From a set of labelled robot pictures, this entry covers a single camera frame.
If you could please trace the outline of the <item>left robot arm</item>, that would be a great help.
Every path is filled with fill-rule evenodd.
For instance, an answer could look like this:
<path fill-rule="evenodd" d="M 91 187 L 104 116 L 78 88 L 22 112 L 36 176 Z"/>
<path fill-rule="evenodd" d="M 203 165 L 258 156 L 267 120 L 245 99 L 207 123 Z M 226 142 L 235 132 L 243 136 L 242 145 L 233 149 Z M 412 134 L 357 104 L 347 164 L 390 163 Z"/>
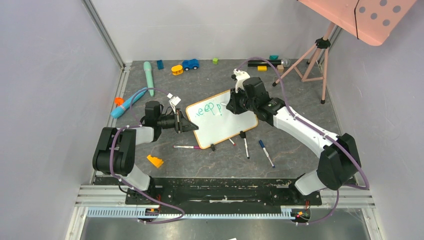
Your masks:
<path fill-rule="evenodd" d="M 158 101 L 147 102 L 141 126 L 125 126 L 122 130 L 104 127 L 92 160 L 94 170 L 116 177 L 133 191 L 138 189 L 137 196 L 145 204 L 156 200 L 157 190 L 153 178 L 135 165 L 136 146 L 157 141 L 162 130 L 174 129 L 180 134 L 199 129 L 185 118 L 180 108 L 163 113 L 163 107 Z"/>

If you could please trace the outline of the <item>white board orange frame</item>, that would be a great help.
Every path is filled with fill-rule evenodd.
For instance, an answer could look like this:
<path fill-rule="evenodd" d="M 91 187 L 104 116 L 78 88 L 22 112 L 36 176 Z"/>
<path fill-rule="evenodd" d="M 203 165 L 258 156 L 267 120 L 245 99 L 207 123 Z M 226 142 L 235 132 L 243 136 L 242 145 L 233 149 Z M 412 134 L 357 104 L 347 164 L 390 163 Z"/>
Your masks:
<path fill-rule="evenodd" d="M 229 100 L 230 91 L 227 90 L 193 103 L 185 109 L 188 120 L 199 127 L 194 131 L 194 135 L 202 149 L 217 145 L 258 125 L 259 121 L 253 112 L 233 114 L 226 106 L 221 105 L 227 104 Z"/>

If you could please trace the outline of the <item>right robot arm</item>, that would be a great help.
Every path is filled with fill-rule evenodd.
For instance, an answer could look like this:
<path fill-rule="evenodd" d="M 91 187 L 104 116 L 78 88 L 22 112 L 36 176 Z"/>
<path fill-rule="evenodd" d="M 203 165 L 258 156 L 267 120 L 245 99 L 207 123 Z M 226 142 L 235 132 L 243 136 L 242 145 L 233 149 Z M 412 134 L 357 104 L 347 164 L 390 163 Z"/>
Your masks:
<path fill-rule="evenodd" d="M 316 170 L 305 173 L 289 189 L 289 199 L 302 204 L 309 194 L 328 188 L 336 191 L 361 168 L 355 139 L 348 133 L 337 135 L 301 117 L 278 97 L 271 98 L 259 77 L 233 74 L 226 109 L 235 115 L 252 112 L 269 125 L 282 130 L 308 147 L 319 158 Z"/>

